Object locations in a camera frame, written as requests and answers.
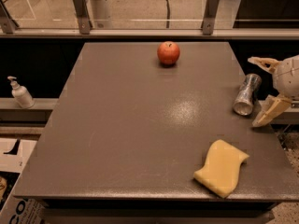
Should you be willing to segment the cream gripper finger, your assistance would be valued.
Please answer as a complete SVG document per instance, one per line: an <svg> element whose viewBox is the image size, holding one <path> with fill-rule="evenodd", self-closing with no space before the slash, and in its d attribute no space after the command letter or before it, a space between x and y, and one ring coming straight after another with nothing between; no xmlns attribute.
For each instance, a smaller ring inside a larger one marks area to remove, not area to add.
<svg viewBox="0 0 299 224"><path fill-rule="evenodd" d="M273 58L250 57L248 62L258 65L269 74L274 74L279 65L279 61Z"/></svg>
<svg viewBox="0 0 299 224"><path fill-rule="evenodd" d="M281 115L292 105L292 99L283 96L268 95L262 104L262 108L255 120L252 122L253 127L263 127L269 124L274 118Z"/></svg>

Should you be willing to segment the white rounded gripper body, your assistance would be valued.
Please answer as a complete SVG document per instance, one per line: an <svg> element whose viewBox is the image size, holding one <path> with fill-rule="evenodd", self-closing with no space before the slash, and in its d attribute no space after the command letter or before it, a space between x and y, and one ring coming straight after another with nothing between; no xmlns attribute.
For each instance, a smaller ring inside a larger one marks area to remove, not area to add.
<svg viewBox="0 0 299 224"><path fill-rule="evenodd" d="M273 75L273 86L280 94L299 100L299 55L279 62Z"/></svg>

